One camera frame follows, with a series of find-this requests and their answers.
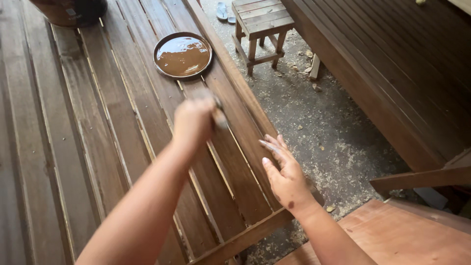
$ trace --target round plate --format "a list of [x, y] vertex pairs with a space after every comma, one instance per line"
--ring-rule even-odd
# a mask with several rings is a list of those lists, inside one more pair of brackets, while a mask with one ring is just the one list
[[191, 32], [169, 34], [161, 38], [154, 48], [155, 67], [161, 74], [171, 78], [198, 76], [211, 60], [211, 45], [200, 35]]

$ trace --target concrete floor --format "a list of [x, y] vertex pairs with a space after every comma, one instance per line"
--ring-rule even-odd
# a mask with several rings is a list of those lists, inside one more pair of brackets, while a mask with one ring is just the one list
[[[310, 48], [295, 30], [287, 34], [283, 47], [285, 57], [279, 60], [277, 70], [271, 68], [271, 63], [264, 63], [254, 67], [253, 77], [247, 77], [247, 69], [240, 55], [235, 53], [231, 38], [235, 26], [216, 18], [218, 1], [221, 0], [201, 0], [201, 4], [304, 173], [318, 183], [325, 207], [336, 207], [333, 218], [341, 219], [371, 198], [382, 200], [368, 181], [409, 170], [383, 135], [323, 64], [318, 81], [314, 82], [322, 92], [315, 92], [313, 82], [293, 69], [297, 66], [302, 72], [312, 64], [312, 59], [306, 55]], [[231, 1], [224, 2], [229, 16], [233, 16]], [[248, 51], [245, 38], [242, 47]], [[257, 56], [273, 51], [268, 40], [265, 47], [257, 46]], [[273, 264], [306, 241], [295, 220], [247, 249], [247, 264]]]

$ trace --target hand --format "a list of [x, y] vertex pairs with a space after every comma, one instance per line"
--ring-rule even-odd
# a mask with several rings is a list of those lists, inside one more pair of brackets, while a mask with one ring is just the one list
[[211, 137], [215, 108], [212, 98], [185, 100], [175, 110], [172, 141], [179, 148], [195, 153]]
[[315, 203], [316, 200], [306, 184], [301, 166], [288, 150], [283, 136], [280, 134], [275, 139], [270, 135], [265, 135], [265, 141], [259, 141], [272, 153], [281, 167], [281, 171], [278, 171], [270, 159], [266, 157], [262, 159], [271, 189], [281, 205], [295, 215]]

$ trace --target small wooden stool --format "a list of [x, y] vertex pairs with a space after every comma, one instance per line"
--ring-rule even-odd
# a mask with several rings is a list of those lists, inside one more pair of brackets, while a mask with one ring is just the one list
[[[286, 7], [280, 0], [236, 0], [232, 2], [232, 10], [237, 18], [232, 39], [235, 51], [242, 55], [247, 65], [247, 74], [252, 75], [254, 65], [269, 61], [273, 61], [271, 66], [276, 68], [278, 59], [284, 56], [283, 42], [286, 32], [294, 27], [294, 21], [286, 11]], [[248, 58], [240, 44], [245, 36], [250, 41]], [[271, 40], [275, 53], [255, 59], [257, 39], [260, 39], [260, 46], [263, 46], [265, 37]]]

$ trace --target dried leaf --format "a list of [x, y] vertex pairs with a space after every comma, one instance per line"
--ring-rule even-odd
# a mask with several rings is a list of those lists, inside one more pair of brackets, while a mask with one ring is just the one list
[[322, 92], [322, 89], [320, 87], [318, 87], [317, 84], [312, 84], [312, 88], [317, 93]]
[[333, 212], [335, 209], [336, 209], [335, 206], [329, 206], [329, 207], [327, 207], [326, 210], [327, 210], [328, 213], [331, 213], [331, 212]]

